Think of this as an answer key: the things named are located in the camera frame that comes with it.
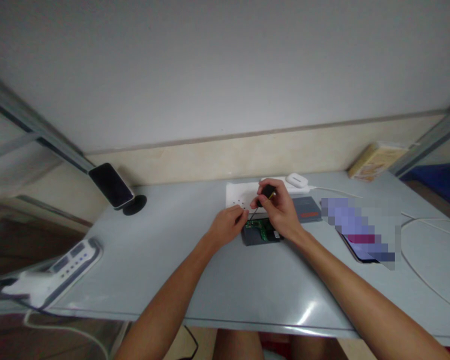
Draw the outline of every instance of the hand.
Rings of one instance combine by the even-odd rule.
[[[250,207],[256,209],[257,200],[260,200],[275,230],[289,240],[298,241],[303,233],[305,233],[305,230],[299,222],[294,202],[285,188],[284,182],[282,180],[266,178],[260,181],[258,185],[259,188],[256,192],[258,196],[250,203]],[[275,195],[272,196],[271,200],[267,199],[265,195],[262,195],[262,190],[266,185],[272,185],[276,188]]]
[[[204,238],[218,250],[237,237],[249,218],[249,211],[235,205],[220,211]]]

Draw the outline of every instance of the screwdriver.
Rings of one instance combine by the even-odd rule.
[[[261,194],[262,195],[265,195],[266,197],[267,197],[267,199],[271,199],[272,198],[272,196],[275,194],[275,190],[276,190],[277,188],[275,187],[275,186],[272,186],[272,185],[266,185],[263,189],[262,189],[262,191],[261,191]],[[252,220],[253,218],[254,218],[254,216],[255,216],[255,214],[257,213],[257,211],[259,210],[259,208],[263,208],[263,205],[260,203],[260,201],[256,201],[256,205],[258,206],[257,208],[256,208],[256,210],[255,210],[255,212],[252,214],[252,216],[251,216],[251,218],[250,218],[250,220]]]

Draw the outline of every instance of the red label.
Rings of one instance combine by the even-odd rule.
[[[302,213],[300,214],[300,217],[301,217],[301,218],[309,218],[309,217],[312,217],[312,216],[318,216],[318,215],[319,215],[318,212],[302,212]]]

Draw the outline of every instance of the black cable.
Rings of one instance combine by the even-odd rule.
[[[195,348],[195,351],[193,352],[193,354],[190,357],[182,357],[179,360],[193,360],[193,358],[195,357],[195,354],[197,353],[197,351],[199,349],[199,343],[197,342],[197,339],[195,339],[195,336],[192,334],[190,329],[186,325],[183,325],[183,327],[190,334],[191,338],[193,339],[193,342],[195,343],[196,348]]]
[[[16,281],[16,279],[13,279],[13,278],[7,278],[7,279],[0,280],[0,286],[11,285],[11,284],[13,284],[15,281]],[[20,304],[20,305],[22,305],[23,307],[26,307],[26,308],[28,308],[28,309],[30,309],[30,310],[33,310],[33,311],[35,311],[35,312],[37,312],[37,313],[40,313],[40,314],[42,314],[42,315],[47,315],[47,316],[51,316],[51,317],[54,317],[54,318],[75,318],[75,316],[55,315],[55,314],[53,314],[53,313],[51,313],[51,312],[48,312],[48,311],[39,309],[38,307],[32,306],[32,305],[30,305],[30,304],[27,304],[25,301],[22,301],[22,300],[20,300],[20,299],[18,299],[18,298],[16,298],[16,297],[13,297],[12,295],[4,294],[4,293],[2,293],[2,292],[0,292],[0,295],[4,296],[7,300],[11,300],[11,301],[13,301],[14,303]]]

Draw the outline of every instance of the circuit board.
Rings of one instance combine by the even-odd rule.
[[[245,223],[245,229],[258,229],[260,231],[260,237],[264,242],[281,240],[284,237],[281,236],[270,223],[270,219],[263,218],[257,220],[248,220]]]

